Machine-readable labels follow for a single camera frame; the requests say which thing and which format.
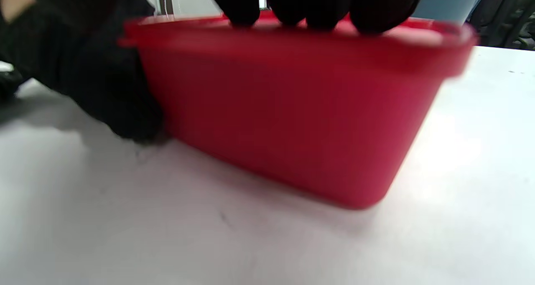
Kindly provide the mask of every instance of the red box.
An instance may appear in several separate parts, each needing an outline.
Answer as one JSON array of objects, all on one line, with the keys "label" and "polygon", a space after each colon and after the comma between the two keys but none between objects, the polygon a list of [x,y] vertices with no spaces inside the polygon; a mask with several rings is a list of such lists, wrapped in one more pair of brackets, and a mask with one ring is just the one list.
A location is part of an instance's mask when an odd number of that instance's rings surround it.
[{"label": "red box", "polygon": [[408,20],[439,43],[254,28],[224,17],[126,24],[168,131],[196,148],[352,209],[388,191],[441,83],[462,73],[470,26]]}]

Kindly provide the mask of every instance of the plastic container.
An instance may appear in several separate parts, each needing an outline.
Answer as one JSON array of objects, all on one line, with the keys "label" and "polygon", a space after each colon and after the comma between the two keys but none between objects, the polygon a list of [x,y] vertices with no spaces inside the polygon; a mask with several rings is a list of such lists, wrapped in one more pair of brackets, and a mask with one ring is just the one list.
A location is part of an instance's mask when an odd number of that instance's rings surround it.
[{"label": "plastic container", "polygon": [[481,0],[420,0],[413,17],[464,23]]},{"label": "plastic container", "polygon": [[288,30],[269,11],[253,29],[225,18],[126,25],[179,140],[344,207],[388,191],[445,78],[476,43],[470,26],[409,20],[433,46],[389,35]]}]

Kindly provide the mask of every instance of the blue container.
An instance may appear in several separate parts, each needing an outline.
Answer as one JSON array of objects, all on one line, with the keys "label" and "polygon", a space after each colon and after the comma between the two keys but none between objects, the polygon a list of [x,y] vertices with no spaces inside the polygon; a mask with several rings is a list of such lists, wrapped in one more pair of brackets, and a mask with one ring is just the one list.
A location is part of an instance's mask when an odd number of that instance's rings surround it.
[{"label": "blue container", "polygon": [[420,0],[413,17],[463,24],[481,0]]}]

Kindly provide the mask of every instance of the tabletop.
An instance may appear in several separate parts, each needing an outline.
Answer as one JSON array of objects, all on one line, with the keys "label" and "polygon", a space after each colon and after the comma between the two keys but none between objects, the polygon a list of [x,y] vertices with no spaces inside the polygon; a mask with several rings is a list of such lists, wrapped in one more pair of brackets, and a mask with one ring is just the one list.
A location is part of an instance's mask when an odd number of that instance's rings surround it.
[{"label": "tabletop", "polygon": [[30,83],[0,108],[0,284],[535,284],[534,63],[477,47],[366,211],[124,142]]}]

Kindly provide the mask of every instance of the hand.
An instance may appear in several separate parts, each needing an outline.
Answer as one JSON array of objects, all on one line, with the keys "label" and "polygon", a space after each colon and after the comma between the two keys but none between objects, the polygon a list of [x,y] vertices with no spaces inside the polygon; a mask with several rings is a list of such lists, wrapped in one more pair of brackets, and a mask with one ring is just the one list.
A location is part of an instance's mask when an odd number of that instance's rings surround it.
[{"label": "hand", "polygon": [[[234,25],[251,26],[260,15],[258,0],[215,0]],[[306,18],[308,27],[332,30],[347,13],[361,33],[382,33],[403,23],[420,0],[267,0],[284,25]]]}]

